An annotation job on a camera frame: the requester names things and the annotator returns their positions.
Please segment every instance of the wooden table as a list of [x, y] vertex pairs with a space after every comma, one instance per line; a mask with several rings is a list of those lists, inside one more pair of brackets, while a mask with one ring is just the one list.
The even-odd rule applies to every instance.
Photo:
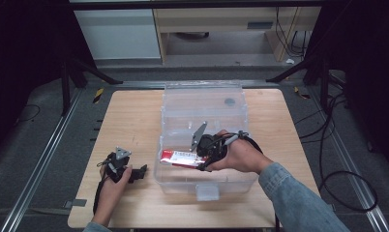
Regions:
[[[281, 163], [318, 194], [283, 94], [277, 89], [246, 89], [249, 129], [264, 154]], [[116, 146], [133, 152], [130, 164], [148, 164], [143, 180], [127, 186], [109, 227], [123, 228], [261, 228], [274, 227], [274, 210], [258, 182], [247, 193], [227, 193], [219, 201], [197, 202], [195, 195], [165, 194], [153, 175], [161, 134], [161, 90], [115, 92], [85, 170], [73, 206], [71, 227], [84, 227], [92, 218], [100, 181], [97, 163]]]

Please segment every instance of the black stand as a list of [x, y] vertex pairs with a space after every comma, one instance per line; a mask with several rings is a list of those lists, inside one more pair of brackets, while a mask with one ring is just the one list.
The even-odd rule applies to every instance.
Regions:
[[277, 83], [298, 71], [307, 69], [307, 73], [304, 77], [305, 84], [315, 84], [318, 78], [321, 79], [320, 104], [325, 112], [328, 113], [328, 83], [330, 70], [328, 54], [329, 52], [332, 52], [333, 47], [336, 47], [337, 42], [335, 39], [342, 37], [342, 28], [347, 18], [346, 10], [353, 1], [356, 0], [350, 0], [347, 3], [334, 6], [322, 7], [305, 59], [280, 75], [267, 79], [266, 82]]
[[[48, 37], [50, 47], [53, 49], [53, 53], [59, 58], [61, 64], [61, 79], [62, 79], [62, 96], [63, 96], [63, 109], [62, 115], [68, 112], [71, 106], [71, 94], [70, 94], [70, 81], [73, 81], [76, 88], [84, 88], [87, 84], [87, 80], [82, 72], [87, 71], [94, 76], [102, 79], [108, 84], [122, 84], [123, 81], [115, 80], [102, 72], [99, 72], [96, 67], [92, 67], [80, 59], [75, 58], [74, 50], [69, 46], [69, 43], [63, 37], [63, 33], [59, 30], [59, 26], [54, 23], [51, 18], [53, 11], [49, 11], [44, 6], [36, 6], [33, 8], [33, 12], [36, 15], [39, 26], [42, 28]], [[64, 10], [59, 12], [61, 17], [68, 17], [69, 14], [73, 14], [72, 10]]]

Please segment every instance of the red package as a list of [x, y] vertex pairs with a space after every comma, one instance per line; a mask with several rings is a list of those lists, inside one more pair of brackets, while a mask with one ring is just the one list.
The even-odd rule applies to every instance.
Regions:
[[199, 164], [204, 163], [206, 158], [198, 157], [196, 153], [179, 152], [172, 150], [163, 150], [161, 163], [181, 166], [187, 168], [196, 168]]

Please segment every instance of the transparent box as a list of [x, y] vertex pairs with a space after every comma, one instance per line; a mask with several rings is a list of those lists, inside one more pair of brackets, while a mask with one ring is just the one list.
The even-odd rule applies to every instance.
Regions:
[[221, 194], [247, 192], [255, 173], [234, 169], [202, 172], [160, 163], [162, 150], [189, 152], [195, 131], [248, 131], [248, 107], [240, 81], [184, 81], [166, 84], [162, 106], [162, 135], [154, 176], [165, 193], [195, 194], [197, 200], [218, 200]]

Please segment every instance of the person's left hand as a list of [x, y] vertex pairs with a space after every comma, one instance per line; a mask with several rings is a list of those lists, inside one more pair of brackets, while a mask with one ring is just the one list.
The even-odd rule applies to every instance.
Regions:
[[[98, 208], [92, 218], [93, 222], [101, 224], [105, 227], [109, 225], [112, 213], [123, 195], [125, 186], [128, 183], [129, 178], [131, 178], [133, 169], [132, 166], [130, 165], [130, 167], [125, 168], [126, 170], [118, 183], [114, 183], [110, 178], [105, 179], [104, 186], [102, 187], [101, 194], [99, 196]], [[104, 165], [101, 167], [100, 171], [101, 176], [105, 175]]]

